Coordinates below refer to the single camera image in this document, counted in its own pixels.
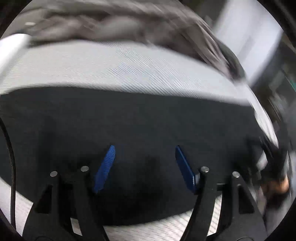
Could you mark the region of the person's right hand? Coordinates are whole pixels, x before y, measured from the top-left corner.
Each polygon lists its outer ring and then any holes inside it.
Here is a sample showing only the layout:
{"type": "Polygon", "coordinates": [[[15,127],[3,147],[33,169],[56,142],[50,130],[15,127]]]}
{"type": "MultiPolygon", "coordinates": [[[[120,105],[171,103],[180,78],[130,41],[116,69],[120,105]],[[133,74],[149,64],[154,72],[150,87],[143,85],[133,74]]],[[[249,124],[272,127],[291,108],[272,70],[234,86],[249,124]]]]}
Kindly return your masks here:
{"type": "Polygon", "coordinates": [[[288,176],[285,175],[282,179],[269,180],[262,184],[262,190],[266,196],[271,197],[274,194],[285,194],[290,188],[290,182],[288,176]]]}

